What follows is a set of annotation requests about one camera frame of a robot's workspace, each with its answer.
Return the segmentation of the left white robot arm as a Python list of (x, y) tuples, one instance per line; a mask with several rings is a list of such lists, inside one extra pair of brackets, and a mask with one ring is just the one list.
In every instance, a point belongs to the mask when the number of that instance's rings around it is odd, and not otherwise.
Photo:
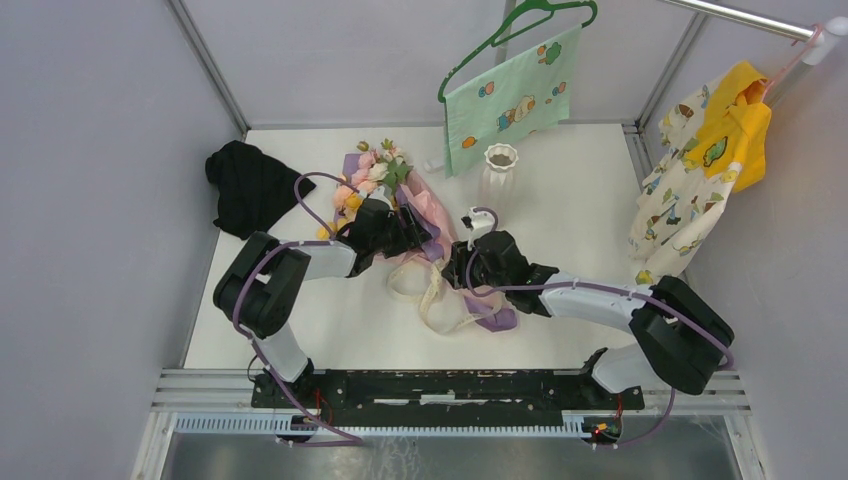
[(306, 405), (313, 368), (288, 325), (301, 286), (323, 278), (353, 278), (375, 257), (404, 255), (434, 239), (407, 205), (396, 209), (367, 199), (334, 240), (281, 241), (252, 234), (219, 280), (213, 304), (245, 337), (277, 380), (275, 392), (290, 407)]

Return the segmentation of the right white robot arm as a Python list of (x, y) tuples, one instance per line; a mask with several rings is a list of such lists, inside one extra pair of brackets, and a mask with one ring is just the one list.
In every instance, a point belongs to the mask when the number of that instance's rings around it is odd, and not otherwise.
[(475, 296), (501, 294), (525, 314), (586, 320), (631, 335), (632, 344), (604, 350), (579, 378), (578, 396), (591, 408), (630, 387), (657, 383), (700, 395), (714, 373), (733, 366), (733, 330), (677, 277), (636, 286), (582, 280), (529, 262), (506, 231), (454, 243), (441, 274)]

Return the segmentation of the pink purple flower bouquet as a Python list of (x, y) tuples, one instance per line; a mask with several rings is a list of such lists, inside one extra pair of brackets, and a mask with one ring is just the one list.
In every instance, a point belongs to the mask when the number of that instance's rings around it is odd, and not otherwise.
[[(395, 299), (417, 306), (421, 321), (433, 332), (446, 335), (469, 324), (476, 323), (491, 332), (510, 330), (517, 326), (515, 312), (506, 307), (501, 297), (492, 300), (473, 299), (466, 290), (455, 287), (457, 295), (462, 297), (465, 314), (454, 320), (433, 321), (430, 310), (442, 300), (449, 286), (442, 277), (442, 270), (448, 265), (452, 252), (452, 242), (456, 239), (450, 215), (435, 196), (434, 192), (415, 172), (406, 154), (390, 139), (383, 140), (378, 147), (372, 147), (361, 141), (356, 152), (348, 155), (343, 164), (341, 178), (347, 183), (340, 184), (333, 195), (334, 218), (322, 223), (318, 230), (319, 240), (348, 238), (357, 214), (364, 210), (363, 202), (367, 194), (374, 193), (379, 187), (387, 187), (393, 195), (392, 212), (399, 216), (401, 240), (407, 241), (414, 233), (412, 247), (391, 259), (398, 263), (387, 281), (386, 288)], [(422, 293), (404, 293), (398, 289), (402, 277), (411, 272), (418, 264), (429, 276), (428, 285)]]

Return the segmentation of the black cloth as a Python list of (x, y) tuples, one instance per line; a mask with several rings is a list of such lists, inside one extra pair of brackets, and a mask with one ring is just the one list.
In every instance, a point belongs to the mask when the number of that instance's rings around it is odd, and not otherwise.
[(206, 159), (205, 175), (218, 191), (213, 224), (242, 240), (268, 231), (316, 188), (310, 179), (297, 183), (299, 172), (237, 140)]

